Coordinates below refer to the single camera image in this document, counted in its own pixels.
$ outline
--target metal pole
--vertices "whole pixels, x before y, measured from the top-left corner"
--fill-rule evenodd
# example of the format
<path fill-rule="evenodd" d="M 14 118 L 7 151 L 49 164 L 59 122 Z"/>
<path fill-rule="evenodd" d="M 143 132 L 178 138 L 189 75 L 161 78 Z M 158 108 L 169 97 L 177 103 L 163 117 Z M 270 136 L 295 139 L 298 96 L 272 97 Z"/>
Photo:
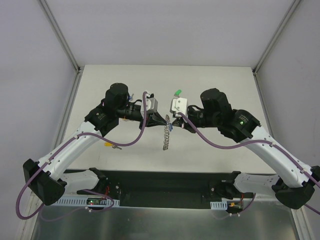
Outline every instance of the metal pole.
<path fill-rule="evenodd" d="M 276 29 L 276 31 L 273 34 L 271 40 L 269 41 L 268 45 L 266 46 L 265 50 L 263 51 L 263 54 L 261 55 L 256 67 L 253 69 L 253 73 L 254 74 L 256 74 L 260 70 L 261 66 L 264 64 L 267 56 L 269 55 L 269 53 L 273 49 L 273 47 L 274 47 L 275 43 L 277 42 L 279 36 L 284 31 L 287 23 L 289 22 L 289 20 L 291 19 L 292 15 L 297 10 L 298 6 L 300 5 L 300 3 L 302 1 L 303 0 L 294 0 L 291 3 L 289 9 L 287 10 L 287 12 L 285 13 L 283 19 L 281 20 L 278 28 Z"/>
<path fill-rule="evenodd" d="M 259 95 L 259 98 L 260 98 L 263 114 L 264 114 L 264 117 L 265 117 L 266 126 L 268 128 L 269 134 L 274 138 L 275 136 L 274 136 L 274 133 L 272 131 L 271 124 L 270 124 L 270 119 L 269 119 L 269 115 L 268 115 L 268 111 L 267 111 L 266 101 L 265 101 L 263 93 L 261 91 L 261 88 L 260 88 L 259 81 L 258 81 L 256 73 L 253 73 L 253 78 L 254 78 L 255 86 L 256 86 L 256 89 L 258 91 L 258 95 Z"/>
<path fill-rule="evenodd" d="M 62 120 L 59 124 L 58 127 L 58 132 L 53 144 L 53 148 L 55 149 L 60 143 L 62 143 L 65 133 L 66 133 L 66 129 L 67 129 L 67 125 L 68 125 L 68 121 L 70 118 L 70 114 L 71 114 L 71 110 L 72 107 L 74 105 L 75 102 L 75 98 L 77 95 L 77 91 L 78 91 L 78 87 L 80 84 L 80 80 L 81 80 L 81 76 L 82 76 L 82 69 L 80 69 L 80 72 L 78 72 L 74 78 L 73 84 L 72 84 L 72 88 L 71 88 L 71 92 L 69 94 L 68 100 L 66 102 L 66 105 L 64 107 L 64 111 L 63 111 L 63 116 L 62 116 Z"/>
<path fill-rule="evenodd" d="M 50 7 L 49 7 L 47 1 L 46 0 L 38 0 L 38 3 L 40 4 L 44 14 L 46 15 L 56 37 L 58 38 L 58 41 L 60 42 L 65 54 L 69 58 L 74 70 L 78 73 L 80 66 L 77 63 L 75 56 L 71 52 L 71 49 L 70 49 L 60 27 L 55 19 L 55 16 L 53 15 L 52 11 L 50 10 Z"/>

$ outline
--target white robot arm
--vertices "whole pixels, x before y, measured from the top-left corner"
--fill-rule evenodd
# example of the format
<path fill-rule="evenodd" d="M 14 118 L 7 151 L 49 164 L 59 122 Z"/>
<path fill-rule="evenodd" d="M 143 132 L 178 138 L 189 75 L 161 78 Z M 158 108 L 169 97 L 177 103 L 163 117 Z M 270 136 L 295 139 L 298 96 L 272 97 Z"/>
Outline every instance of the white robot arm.
<path fill-rule="evenodd" d="M 115 83 L 106 91 L 101 103 L 90 111 L 78 129 L 63 143 L 47 155 L 34 162 L 32 159 L 23 164 L 25 181 L 34 175 L 45 163 L 43 170 L 29 184 L 29 188 L 45 205 L 55 203 L 63 194 L 74 193 L 83 189 L 93 189 L 97 193 L 105 193 L 108 185 L 106 176 L 96 168 L 82 172 L 64 173 L 68 166 L 87 148 L 110 132 L 119 124 L 119 118 L 140 122 L 140 128 L 165 126 L 166 120 L 157 112 L 158 102 L 153 94 L 144 94 L 146 113 L 141 105 L 129 102 L 128 87 L 123 83 Z M 119 144 L 130 146 L 131 143 Z"/>
<path fill-rule="evenodd" d="M 208 144 L 217 148 L 233 149 L 245 146 L 277 173 L 257 175 L 239 172 L 233 182 L 239 192 L 275 196 L 292 209 L 299 209 L 310 200 L 315 191 L 315 183 L 307 174 L 319 181 L 319 166 L 311 167 L 290 154 L 269 135 L 253 115 L 245 110 L 232 109 L 226 95 L 218 89 L 206 90 L 200 98 L 203 108 L 188 105 L 186 98 L 175 96 L 170 107 L 173 117 L 176 118 L 172 125 L 191 133 L 197 132 Z M 197 128 L 217 128 L 225 137 L 240 144 L 230 147 L 216 145 L 207 140 Z"/>

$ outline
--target gray wall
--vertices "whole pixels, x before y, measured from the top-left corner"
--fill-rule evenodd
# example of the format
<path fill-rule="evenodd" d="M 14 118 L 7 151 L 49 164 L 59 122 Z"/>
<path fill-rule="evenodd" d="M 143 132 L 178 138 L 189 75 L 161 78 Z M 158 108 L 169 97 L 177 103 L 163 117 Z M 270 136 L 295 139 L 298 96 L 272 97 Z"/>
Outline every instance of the gray wall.
<path fill-rule="evenodd" d="M 319 13 L 319 0 L 303 1 L 258 72 L 275 137 L 311 166 L 320 165 Z M 309 203 L 320 210 L 319 202 L 316 189 Z M 306 211 L 320 239 L 320 216 Z"/>
<path fill-rule="evenodd" d="M 81 66 L 237 67 L 257 63 L 292 1 L 47 0 Z"/>
<path fill-rule="evenodd" d="M 1 1 L 0 23 L 0 239 L 11 240 L 22 165 L 50 150 L 75 73 L 36 0 Z"/>

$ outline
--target white table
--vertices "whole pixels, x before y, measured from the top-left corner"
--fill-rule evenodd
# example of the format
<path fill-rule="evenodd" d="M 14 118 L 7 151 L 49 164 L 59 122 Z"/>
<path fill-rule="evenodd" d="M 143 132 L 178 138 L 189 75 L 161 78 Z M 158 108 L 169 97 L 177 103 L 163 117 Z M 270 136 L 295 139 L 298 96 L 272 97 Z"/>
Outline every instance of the white table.
<path fill-rule="evenodd" d="M 174 93 L 189 104 L 202 107 L 200 94 L 211 88 L 224 92 L 233 109 L 245 109 L 267 128 L 258 91 L 249 67 L 159 66 L 159 65 L 86 65 L 68 121 L 66 136 L 84 120 L 90 110 L 104 98 L 113 83 L 124 83 L 134 99 L 142 99 L 144 90 L 154 93 L 158 112 L 170 114 Z M 128 143 L 139 134 L 139 123 L 119 120 L 119 125 L 105 137 L 118 143 Z M 215 128 L 201 129 L 211 141 L 234 145 Z M 141 140 L 122 150 L 104 146 L 102 140 L 87 149 L 70 169 L 165 172 L 210 172 L 272 174 L 274 171 L 245 147 L 221 150 L 209 146 L 198 135 L 174 127 L 170 133 L 169 149 L 163 151 L 164 127 L 146 128 Z"/>

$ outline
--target purple cable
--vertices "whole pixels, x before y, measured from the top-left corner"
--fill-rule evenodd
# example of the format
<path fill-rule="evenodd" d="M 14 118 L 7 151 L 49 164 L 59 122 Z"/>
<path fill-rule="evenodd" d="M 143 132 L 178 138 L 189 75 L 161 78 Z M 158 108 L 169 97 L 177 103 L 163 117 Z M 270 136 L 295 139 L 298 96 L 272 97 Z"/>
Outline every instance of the purple cable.
<path fill-rule="evenodd" d="M 314 209 L 312 206 L 309 206 L 308 204 L 305 204 L 305 206 L 306 206 L 308 209 L 314 211 L 316 214 L 319 214 L 319 215 L 320 215 L 320 211 L 318 211 L 317 209 Z"/>
<path fill-rule="evenodd" d="M 102 193 L 98 193 L 98 192 L 95 192 L 95 191 L 91 191 L 91 190 L 88 190 L 88 189 L 84 189 L 83 191 L 88 192 L 88 193 L 93 194 L 93 195 L 103 196 L 103 197 L 105 197 L 106 199 L 111 200 L 111 202 L 112 202 L 112 204 L 111 204 L 110 206 L 104 207 L 104 208 L 101 209 L 101 210 L 91 209 L 91 212 L 93 212 L 93 213 L 99 213 L 99 212 L 107 211 L 107 210 L 109 210 L 110 208 L 112 208 L 112 207 L 115 205 L 115 201 L 114 201 L 111 197 L 109 197 L 108 195 L 105 195 L 105 194 L 102 194 Z M 74 212 L 77 212 L 78 210 L 81 210 L 81 209 L 84 210 L 85 208 L 84 208 L 83 206 L 77 207 L 77 208 L 73 209 L 72 211 L 70 211 L 70 212 L 68 212 L 68 213 L 66 213 L 66 214 L 64 214 L 64 215 L 62 215 L 62 216 L 59 216 L 59 217 L 57 217 L 57 218 L 54 218 L 54 219 L 45 219 L 45 218 L 43 217 L 43 215 L 42 215 L 42 210 L 41 210 L 40 213 L 39 213 L 39 216 L 40 216 L 40 219 L 41 219 L 42 221 L 47 222 L 47 223 L 52 223 L 52 222 L 58 221 L 58 220 L 60 220 L 60 219 L 63 219 L 64 217 L 67 217 L 67 216 L 69 216 L 69 215 L 73 214 Z"/>
<path fill-rule="evenodd" d="M 228 149 L 237 149 L 249 144 L 268 144 L 271 145 L 272 142 L 271 141 L 267 141 L 267 140 L 252 140 L 252 141 L 247 141 L 247 142 L 243 142 L 237 145 L 233 145 L 233 146 L 221 146 L 218 144 L 215 144 L 213 142 L 211 142 L 209 139 L 207 139 L 198 129 L 197 127 L 192 123 L 192 121 L 190 121 L 188 119 L 188 117 L 186 115 L 184 115 L 182 112 L 178 112 L 179 115 L 181 115 L 183 117 L 183 119 L 192 127 L 192 129 L 200 136 L 200 138 L 202 138 L 207 144 L 218 148 L 218 149 L 224 149 L 224 150 L 228 150 Z M 312 182 L 314 182 L 315 185 L 317 185 L 317 187 L 320 189 L 320 183 L 314 178 L 312 177 L 308 172 L 304 171 L 304 168 L 296 162 L 296 160 L 294 160 L 294 158 L 292 156 L 290 156 L 289 153 L 287 153 L 287 151 L 285 151 L 284 149 L 282 149 L 280 146 L 278 145 L 273 145 L 273 148 L 276 148 L 278 151 L 280 151 L 281 153 L 283 153 L 300 171 L 302 171 L 304 173 L 304 175 L 306 175 L 309 179 L 311 179 Z M 307 206 L 307 208 L 310 208 L 311 210 L 315 210 L 313 207 L 311 208 L 309 205 Z"/>
<path fill-rule="evenodd" d="M 81 137 L 81 136 L 85 136 L 85 135 L 91 135 L 91 136 L 94 136 L 94 137 L 97 137 L 105 142 L 108 142 L 108 143 L 111 143 L 113 145 L 117 145 L 117 146 L 121 146 L 121 147 L 128 147 L 128 146 L 131 146 L 133 144 L 135 144 L 136 142 L 138 142 L 140 140 L 140 138 L 142 137 L 142 134 L 144 133 L 145 131 L 145 127 L 146 127 L 146 123 L 147 123 L 147 104 L 146 104 L 146 94 L 147 92 L 143 92 L 142 94 L 142 103 L 143 103 L 143 123 L 142 123 L 142 128 L 141 128 L 141 131 L 138 135 L 138 137 L 132 141 L 132 142 L 129 142 L 129 143 L 117 143 L 117 142 L 114 142 L 114 141 L 110 141 L 100 135 L 97 135 L 95 133 L 91 133 L 91 132 L 84 132 L 84 133 L 80 133 L 78 134 L 77 136 L 78 137 Z M 63 144 L 54 154 L 52 154 L 51 157 L 49 157 L 49 161 L 51 162 L 55 156 L 57 156 L 66 146 L 68 146 L 72 141 L 76 140 L 76 138 L 72 137 L 70 138 L 65 144 Z M 22 216 L 22 214 L 20 213 L 20 201 L 21 201 L 21 197 L 22 195 L 24 194 L 25 190 L 27 189 L 27 187 L 30 185 L 30 183 L 36 178 L 36 176 L 48 165 L 48 162 L 44 163 L 31 177 L 30 179 L 25 183 L 25 185 L 23 186 L 23 188 L 21 189 L 21 191 L 19 192 L 19 195 L 16 199 L 16 202 L 15 202 L 15 213 L 16 215 L 18 216 L 18 218 L 22 219 L 22 220 L 28 220 L 30 218 L 32 218 L 34 215 L 36 215 L 43 207 L 44 207 L 44 203 L 42 203 L 40 205 L 40 207 L 35 210 L 34 213 L 32 213 L 31 215 L 29 216 Z"/>
<path fill-rule="evenodd" d="M 244 211 L 246 211 L 246 210 L 252 205 L 252 203 L 254 202 L 255 198 L 256 198 L 256 194 L 254 193 L 251 201 L 250 201 L 249 204 L 240 212 L 240 214 L 242 214 Z M 229 215 L 226 215 L 226 216 L 223 216 L 223 217 L 217 217 L 217 216 L 215 216 L 214 214 L 212 214 L 212 215 L 213 215 L 213 217 L 214 217 L 215 219 L 217 219 L 217 220 L 223 220 L 223 219 L 226 219 L 227 217 L 238 216 L 238 214 L 232 214 L 232 215 L 229 214 Z"/>

